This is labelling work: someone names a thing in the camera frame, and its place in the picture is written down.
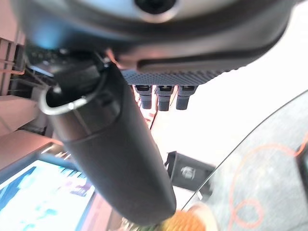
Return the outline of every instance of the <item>blue screen display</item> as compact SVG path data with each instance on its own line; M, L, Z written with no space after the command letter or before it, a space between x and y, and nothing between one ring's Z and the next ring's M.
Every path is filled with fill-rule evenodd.
M0 231L74 231L93 193L81 172L37 160L0 184Z

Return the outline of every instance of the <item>logo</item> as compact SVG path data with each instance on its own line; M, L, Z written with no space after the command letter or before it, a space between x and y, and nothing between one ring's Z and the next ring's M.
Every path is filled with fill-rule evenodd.
M193 180L196 174L196 169L186 166L181 169L181 173L185 179Z

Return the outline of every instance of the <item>red wire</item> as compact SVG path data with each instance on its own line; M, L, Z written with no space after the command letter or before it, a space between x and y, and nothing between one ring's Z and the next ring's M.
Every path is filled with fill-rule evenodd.
M308 134L306 134L306 136L304 138L304 142L302 143L302 145L300 146L300 148L297 152L288 148L288 147L286 147L286 146L284 146L284 145L281 145L281 144L266 144L266 145L259 146L256 149L250 151L243 158L243 160L240 162L240 165L238 166L238 168L235 171L235 175L234 175L234 178L232 180L231 187L230 187L229 206L230 206L230 210L231 210L231 217L230 217L229 224L228 224L228 231L232 230L233 223L236 223L237 225L239 225L240 227L242 227L244 229L255 229L262 224L263 219L264 219L264 210L262 208L261 203L258 200L246 199L246 200L243 200L242 202L240 202L237 206L233 205L234 204L233 194L234 194L234 189L235 189L235 183L236 183L236 180L237 180L237 178L240 174L241 168L247 162L248 158L250 158L253 154L255 154L255 153L257 153L261 150L264 150L264 149L277 149L277 150L284 152L285 154L287 154L289 156L296 157L304 150L307 142L308 142ZM255 208L257 215L258 215L257 221L246 222L246 221L244 221L244 220L242 220L241 218L238 217L238 215L237 215L238 211L240 209L242 209L244 206L252 206L252 207Z

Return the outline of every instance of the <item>round camera lens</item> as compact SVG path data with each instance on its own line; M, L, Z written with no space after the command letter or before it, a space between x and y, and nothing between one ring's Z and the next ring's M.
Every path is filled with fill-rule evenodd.
M176 0L135 0L136 5L150 14L160 14L170 10Z

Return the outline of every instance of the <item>black handle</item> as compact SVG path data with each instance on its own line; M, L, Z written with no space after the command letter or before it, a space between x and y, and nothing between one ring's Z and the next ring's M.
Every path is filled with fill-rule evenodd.
M57 133L96 189L121 215L149 225L174 214L176 199L159 150L115 65L105 73L101 89L69 103L65 113L65 105L59 100L51 103L50 94L43 108L59 105L53 113L50 107L45 110Z

